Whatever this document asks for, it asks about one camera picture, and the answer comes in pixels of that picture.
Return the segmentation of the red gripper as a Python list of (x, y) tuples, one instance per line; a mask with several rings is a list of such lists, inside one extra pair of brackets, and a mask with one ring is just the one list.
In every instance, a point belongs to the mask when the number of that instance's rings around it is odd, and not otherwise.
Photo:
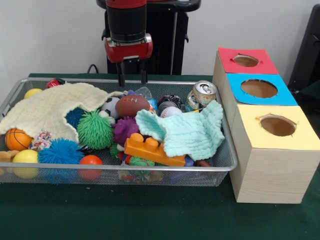
[(153, 52), (153, 41), (146, 37), (144, 42), (120, 43), (113, 41), (110, 37), (104, 41), (106, 55), (111, 63), (116, 63), (118, 84), (125, 86), (125, 74), (123, 72), (123, 61), (132, 58), (140, 59), (141, 83), (148, 82), (148, 58)]

